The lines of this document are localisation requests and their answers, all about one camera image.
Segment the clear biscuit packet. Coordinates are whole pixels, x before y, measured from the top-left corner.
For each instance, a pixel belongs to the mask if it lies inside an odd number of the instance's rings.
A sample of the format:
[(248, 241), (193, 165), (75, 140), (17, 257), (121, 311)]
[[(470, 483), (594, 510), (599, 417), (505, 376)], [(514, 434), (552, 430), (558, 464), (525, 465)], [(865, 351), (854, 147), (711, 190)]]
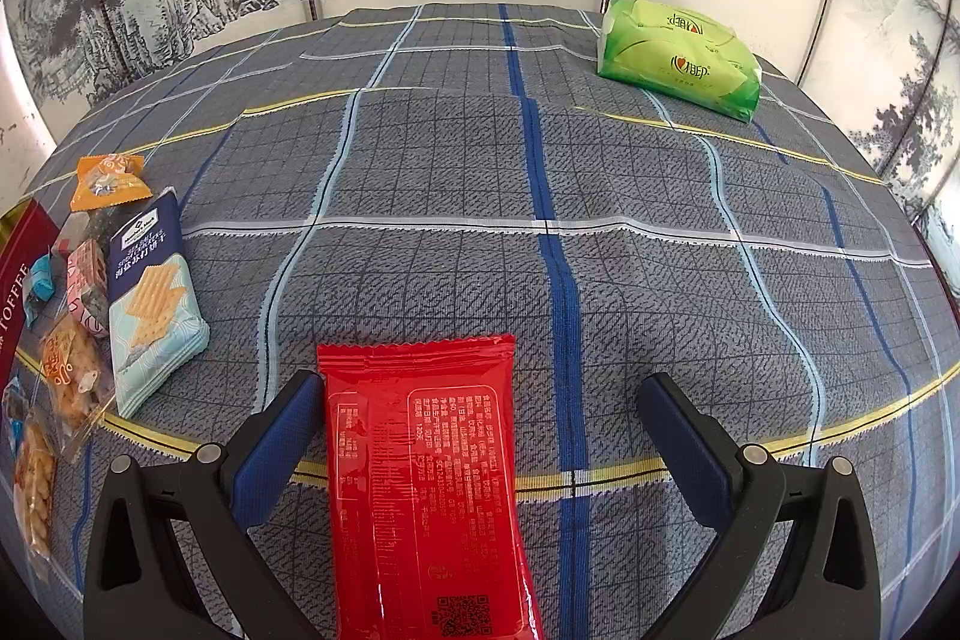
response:
[(59, 421), (60, 456), (75, 463), (116, 396), (109, 359), (99, 341), (62, 312), (41, 339), (41, 369)]

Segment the blue soda cracker pack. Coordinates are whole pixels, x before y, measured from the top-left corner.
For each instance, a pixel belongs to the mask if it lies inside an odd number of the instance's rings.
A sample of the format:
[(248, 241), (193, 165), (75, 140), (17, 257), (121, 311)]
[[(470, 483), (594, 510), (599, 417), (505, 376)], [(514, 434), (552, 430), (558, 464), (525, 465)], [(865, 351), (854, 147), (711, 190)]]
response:
[(178, 193), (165, 188), (112, 234), (107, 255), (112, 378), (117, 414), (130, 419), (179, 367), (205, 351), (185, 259)]

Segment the clear cookie packet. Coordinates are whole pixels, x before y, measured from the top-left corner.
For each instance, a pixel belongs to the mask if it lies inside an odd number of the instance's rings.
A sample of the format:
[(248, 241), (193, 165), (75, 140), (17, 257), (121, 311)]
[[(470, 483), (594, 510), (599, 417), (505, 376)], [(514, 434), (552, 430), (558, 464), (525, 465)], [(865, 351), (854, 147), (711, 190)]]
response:
[(14, 462), (13, 507), (29, 566), (43, 583), (49, 580), (52, 559), (50, 523), (55, 473), (57, 455), (47, 435), (46, 421), (37, 409), (31, 409)]

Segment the red snack packet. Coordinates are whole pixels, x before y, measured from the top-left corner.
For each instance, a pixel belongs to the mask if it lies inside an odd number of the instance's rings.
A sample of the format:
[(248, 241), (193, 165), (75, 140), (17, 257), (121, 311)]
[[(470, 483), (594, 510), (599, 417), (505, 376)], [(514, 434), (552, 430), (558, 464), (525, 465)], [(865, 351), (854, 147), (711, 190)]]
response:
[(509, 335), (322, 344), (340, 638), (539, 638)]

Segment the pink snack packet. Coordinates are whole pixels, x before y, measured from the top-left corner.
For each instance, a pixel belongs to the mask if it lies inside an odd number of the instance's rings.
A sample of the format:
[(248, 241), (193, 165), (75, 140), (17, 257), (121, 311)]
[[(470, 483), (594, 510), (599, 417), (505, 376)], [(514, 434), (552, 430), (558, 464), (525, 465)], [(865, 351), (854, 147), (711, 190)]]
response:
[(94, 239), (86, 239), (68, 255), (67, 307), (76, 323), (94, 338), (109, 333), (106, 262)]

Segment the blue candy wrapper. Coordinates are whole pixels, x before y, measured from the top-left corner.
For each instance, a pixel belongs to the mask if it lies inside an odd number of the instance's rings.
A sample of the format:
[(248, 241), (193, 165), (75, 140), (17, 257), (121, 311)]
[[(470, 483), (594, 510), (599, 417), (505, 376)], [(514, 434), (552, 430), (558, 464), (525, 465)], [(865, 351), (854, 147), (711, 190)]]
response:
[(34, 325), (55, 292), (52, 276), (52, 255), (44, 253), (29, 268), (23, 284), (23, 314), (28, 328)]

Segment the orange snack packet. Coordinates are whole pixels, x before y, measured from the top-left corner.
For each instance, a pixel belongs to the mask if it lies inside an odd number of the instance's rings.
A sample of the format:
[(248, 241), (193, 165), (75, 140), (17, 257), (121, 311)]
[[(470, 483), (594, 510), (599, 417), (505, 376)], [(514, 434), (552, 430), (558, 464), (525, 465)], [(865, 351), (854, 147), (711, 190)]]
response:
[(144, 165), (140, 154), (127, 152), (83, 156), (76, 164), (71, 213), (98, 211), (151, 197), (153, 191), (142, 179)]

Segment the dark seed bar packet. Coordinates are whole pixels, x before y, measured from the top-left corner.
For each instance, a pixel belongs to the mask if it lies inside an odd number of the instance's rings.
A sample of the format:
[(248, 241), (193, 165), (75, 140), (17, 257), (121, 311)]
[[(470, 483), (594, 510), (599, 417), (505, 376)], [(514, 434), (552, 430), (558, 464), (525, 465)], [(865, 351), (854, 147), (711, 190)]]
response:
[(114, 220), (112, 208), (71, 213), (64, 225), (60, 227), (57, 239), (53, 241), (52, 252), (66, 259), (88, 239), (91, 239), (101, 250), (106, 250), (110, 232), (112, 232), (112, 220)]

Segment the red gold toffee tin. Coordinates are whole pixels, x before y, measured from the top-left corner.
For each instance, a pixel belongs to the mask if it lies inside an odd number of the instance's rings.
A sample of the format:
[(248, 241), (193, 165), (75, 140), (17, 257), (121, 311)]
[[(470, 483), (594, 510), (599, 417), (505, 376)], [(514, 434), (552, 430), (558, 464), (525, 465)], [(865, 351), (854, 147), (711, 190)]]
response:
[(34, 198), (21, 200), (2, 216), (0, 390), (5, 390), (10, 380), (14, 349), (25, 328), (23, 289), (29, 271), (41, 255), (49, 252), (57, 236), (59, 227)]

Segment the grey plaid tablecloth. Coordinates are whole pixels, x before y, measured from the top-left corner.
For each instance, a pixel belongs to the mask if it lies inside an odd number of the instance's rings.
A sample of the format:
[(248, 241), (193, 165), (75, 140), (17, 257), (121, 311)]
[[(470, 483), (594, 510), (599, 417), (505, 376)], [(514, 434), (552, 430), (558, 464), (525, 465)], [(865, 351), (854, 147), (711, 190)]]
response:
[(355, 10), (171, 65), (78, 120), (29, 181), (133, 151), (181, 202), (208, 347), (55, 479), (26, 585), (82, 635), (110, 460), (231, 437), (324, 342), (509, 333), (519, 521), (551, 638), (636, 638), (708, 546), (654, 461), (667, 372), (739, 442), (846, 456), (882, 632), (958, 555), (958, 326), (889, 190), (775, 67), (751, 124), (602, 80), (594, 14)]

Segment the green tissue pack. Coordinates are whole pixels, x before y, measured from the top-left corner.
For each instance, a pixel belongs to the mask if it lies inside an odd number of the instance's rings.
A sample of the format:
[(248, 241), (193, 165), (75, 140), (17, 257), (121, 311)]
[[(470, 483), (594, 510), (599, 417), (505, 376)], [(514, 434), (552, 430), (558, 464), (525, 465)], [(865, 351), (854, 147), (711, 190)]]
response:
[(651, 0), (613, 0), (597, 44), (597, 73), (750, 124), (761, 67), (736, 31), (706, 14)]

